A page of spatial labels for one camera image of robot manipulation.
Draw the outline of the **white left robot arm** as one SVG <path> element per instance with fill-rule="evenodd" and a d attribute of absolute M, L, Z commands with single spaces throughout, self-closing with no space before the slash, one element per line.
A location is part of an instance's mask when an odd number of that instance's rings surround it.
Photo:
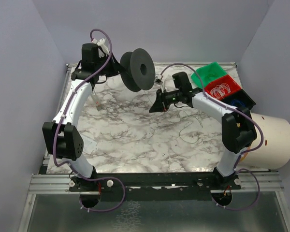
<path fill-rule="evenodd" d="M 97 177 L 95 167 L 83 154 L 84 141 L 77 130 L 78 120 L 85 102 L 91 95 L 99 77 L 118 75 L 120 65 L 113 57 L 112 47 L 96 43 L 82 46 L 82 58 L 71 74 L 71 86 L 58 114 L 42 127 L 46 148 L 53 156 L 54 164 L 67 164 L 71 170 L 85 180 Z"/>

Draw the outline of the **black cable spool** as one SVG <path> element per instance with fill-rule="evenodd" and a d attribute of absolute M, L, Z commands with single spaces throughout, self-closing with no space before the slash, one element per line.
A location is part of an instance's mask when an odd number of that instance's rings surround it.
<path fill-rule="evenodd" d="M 132 92 L 150 90 L 155 81 L 155 65 L 148 54 L 142 48 L 133 52 L 126 52 L 120 59 L 123 71 L 120 72 L 124 85 Z"/>

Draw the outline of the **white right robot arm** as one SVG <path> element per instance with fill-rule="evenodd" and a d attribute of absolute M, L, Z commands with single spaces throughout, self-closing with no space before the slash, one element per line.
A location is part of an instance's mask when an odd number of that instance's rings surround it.
<path fill-rule="evenodd" d="M 245 151 L 257 138 L 257 132 L 252 122 L 250 110 L 236 107 L 218 101 L 209 95 L 204 95 L 202 89 L 192 88 L 185 72 L 172 76 L 176 90 L 156 91 L 156 100 L 150 108 L 150 113 L 166 112 L 170 105 L 179 102 L 190 108 L 200 110 L 221 124 L 224 153 L 215 172 L 221 178 L 227 178 L 235 173 L 241 152 Z"/>

